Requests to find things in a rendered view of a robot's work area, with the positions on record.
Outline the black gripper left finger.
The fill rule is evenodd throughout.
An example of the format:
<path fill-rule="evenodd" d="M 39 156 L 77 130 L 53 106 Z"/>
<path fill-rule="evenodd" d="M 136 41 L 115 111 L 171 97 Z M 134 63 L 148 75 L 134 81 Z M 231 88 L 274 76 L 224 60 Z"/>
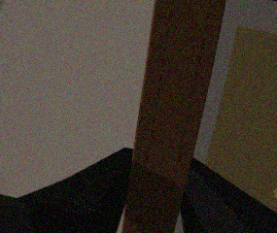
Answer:
<path fill-rule="evenodd" d="M 0 233 L 116 233 L 133 149 L 122 148 L 59 183 L 22 197 L 0 194 Z"/>

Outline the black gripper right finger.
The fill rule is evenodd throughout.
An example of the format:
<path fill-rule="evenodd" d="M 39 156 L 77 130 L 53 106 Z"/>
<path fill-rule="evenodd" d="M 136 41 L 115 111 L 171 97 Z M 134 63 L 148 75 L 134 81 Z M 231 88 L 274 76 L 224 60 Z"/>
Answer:
<path fill-rule="evenodd" d="M 277 213 L 192 159 L 181 205 L 184 233 L 277 233 Z"/>

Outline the dark brown picture frame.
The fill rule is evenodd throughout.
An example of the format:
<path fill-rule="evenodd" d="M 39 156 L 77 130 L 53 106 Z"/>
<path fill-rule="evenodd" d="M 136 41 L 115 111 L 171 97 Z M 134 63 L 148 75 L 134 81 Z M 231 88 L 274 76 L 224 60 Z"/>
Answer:
<path fill-rule="evenodd" d="M 277 213 L 277 0 L 155 0 L 121 233 L 184 233 L 193 158 Z"/>

